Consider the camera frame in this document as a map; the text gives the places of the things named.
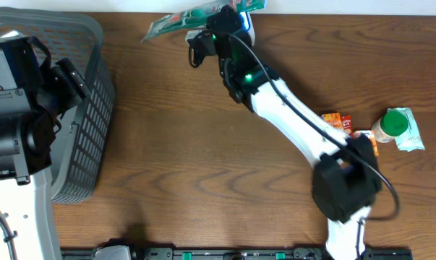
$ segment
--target green lid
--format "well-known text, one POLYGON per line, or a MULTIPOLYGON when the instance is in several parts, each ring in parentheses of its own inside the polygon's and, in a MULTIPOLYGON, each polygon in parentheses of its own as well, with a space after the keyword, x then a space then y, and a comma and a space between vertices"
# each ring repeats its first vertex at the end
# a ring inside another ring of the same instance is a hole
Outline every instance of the green lid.
POLYGON ((380 127, 389 136, 399 137, 407 130, 409 123, 402 113, 390 110, 380 120, 380 127))

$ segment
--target light blue packet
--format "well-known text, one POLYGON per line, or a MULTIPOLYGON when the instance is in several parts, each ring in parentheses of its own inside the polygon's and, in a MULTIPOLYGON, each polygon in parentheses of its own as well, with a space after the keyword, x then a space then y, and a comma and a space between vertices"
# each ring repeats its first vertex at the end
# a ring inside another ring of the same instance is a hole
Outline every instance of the light blue packet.
POLYGON ((399 111, 404 114, 409 123, 407 130, 400 136, 396 137, 396 145, 401 151, 410 152, 415 149, 425 150, 423 146, 422 138, 420 137, 419 128, 415 121, 414 115, 410 108, 389 108, 390 110, 399 111))

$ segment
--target orange packet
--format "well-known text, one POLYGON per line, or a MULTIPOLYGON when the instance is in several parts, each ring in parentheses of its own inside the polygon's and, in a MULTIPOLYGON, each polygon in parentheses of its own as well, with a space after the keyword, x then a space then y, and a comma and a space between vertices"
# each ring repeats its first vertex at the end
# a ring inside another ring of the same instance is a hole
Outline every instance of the orange packet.
POLYGON ((365 135, 366 137, 369 137, 372 146, 374 148, 374 153, 375 156, 378 157, 379 153, 378 153, 378 146, 377 146, 377 141, 375 141, 375 135, 374 132, 372 130, 359 130, 359 131, 355 131, 353 133, 353 138, 358 138, 361 134, 365 135))
POLYGON ((322 119, 332 127, 343 131, 343 123, 341 123, 340 113, 323 114, 322 119))
POLYGON ((345 134, 353 134, 353 125, 351 124, 351 116, 341 116, 341 124, 343 126, 343 132, 345 134))

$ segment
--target wooden surface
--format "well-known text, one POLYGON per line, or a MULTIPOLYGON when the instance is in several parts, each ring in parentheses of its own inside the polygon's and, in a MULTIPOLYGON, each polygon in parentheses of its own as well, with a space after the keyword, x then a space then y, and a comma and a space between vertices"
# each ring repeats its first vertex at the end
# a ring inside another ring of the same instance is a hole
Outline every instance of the wooden surface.
MULTIPOLYGON (((54 205, 62 247, 109 238, 178 247, 322 244, 327 222, 311 169, 275 127, 237 105, 216 57, 189 67, 185 32, 140 39, 161 14, 90 14, 118 96, 95 193, 54 205)), ((372 246, 436 259, 436 17, 255 15, 256 53, 314 112, 349 113, 366 129, 410 107, 425 151, 379 146, 402 200, 397 220, 368 223, 372 246)), ((372 214, 392 208, 384 190, 372 214)))

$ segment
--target cable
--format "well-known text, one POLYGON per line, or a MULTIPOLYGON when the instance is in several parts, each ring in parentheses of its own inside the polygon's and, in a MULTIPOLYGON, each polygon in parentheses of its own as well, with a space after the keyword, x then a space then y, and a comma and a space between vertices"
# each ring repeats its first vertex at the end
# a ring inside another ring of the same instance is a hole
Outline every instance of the cable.
POLYGON ((14 234, 10 231, 10 228, 7 222, 0 216, 0 227, 2 232, 4 232, 4 242, 7 243, 7 247, 9 248, 10 260, 17 259, 17 252, 15 251, 14 245, 14 234))
POLYGON ((324 137, 325 139, 327 139, 328 141, 332 142, 334 145, 336 145, 340 150, 345 151, 349 156, 351 156, 352 158, 354 158, 355 160, 357 160, 358 162, 360 162, 363 166, 369 168, 370 170, 372 170, 379 178, 380 180, 387 186, 387 188, 390 190, 391 195, 393 196, 394 202, 395 202, 395 209, 393 211, 393 213, 391 213, 388 216, 384 216, 384 217, 366 217, 366 218, 361 218, 359 220, 359 224, 358 224, 358 237, 356 240, 356 252, 357 252, 357 256, 358 259, 360 259, 360 253, 359 253, 359 237, 360 237, 360 232, 361 232, 361 226, 364 224, 365 220, 373 220, 373 221, 385 221, 385 220, 392 220, 394 219, 396 216, 399 215, 399 212, 401 211, 401 204, 399 202, 399 196, 398 193, 396 192, 396 190, 394 189, 393 185, 391 185, 391 183, 388 181, 388 179, 381 173, 379 172, 377 169, 373 168, 368 162, 366 162, 364 159, 362 159, 360 156, 356 155, 356 153, 354 153, 353 151, 346 149, 346 147, 344 147, 340 142, 338 142, 337 140, 335 140, 333 137, 331 137, 329 134, 327 134, 325 131, 323 131, 320 127, 318 127, 317 125, 315 125, 314 123, 312 123, 306 116, 304 116, 297 108, 295 108, 291 102, 278 90, 278 88, 276 87, 276 85, 274 84, 273 80, 270 78, 268 72, 266 71, 266 68, 264 67, 264 65, 262 65, 262 62, 258 59, 258 57, 256 56, 255 52, 253 52, 253 50, 240 38, 238 38, 237 36, 235 36, 232 33, 229 32, 224 32, 224 31, 218 31, 218 30, 204 30, 200 33, 198 33, 195 38, 194 41, 196 41, 196 39, 198 39, 199 37, 201 37, 202 35, 206 34, 206 33, 223 33, 235 40, 237 40, 240 44, 242 44, 246 50, 253 56, 253 59, 258 63, 258 65, 261 67, 262 71, 264 72, 266 78, 268 79, 268 82, 270 84, 270 86, 273 88, 274 92, 279 96, 280 99, 282 99, 282 101, 297 115, 299 116, 304 122, 306 122, 306 124, 308 124, 309 126, 311 126, 317 133, 319 133, 322 137, 324 137))

